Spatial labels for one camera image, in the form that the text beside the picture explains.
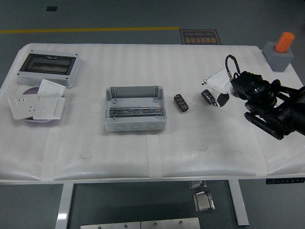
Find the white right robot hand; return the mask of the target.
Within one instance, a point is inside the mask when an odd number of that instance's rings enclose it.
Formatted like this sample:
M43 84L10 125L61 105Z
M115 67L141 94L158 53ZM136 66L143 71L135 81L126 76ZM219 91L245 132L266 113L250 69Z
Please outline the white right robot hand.
M217 99L208 89L201 92L201 96L209 104L216 107L223 107L233 95L233 87L230 83L226 69L222 69L212 76L203 79L202 85L207 85L211 90L219 93Z

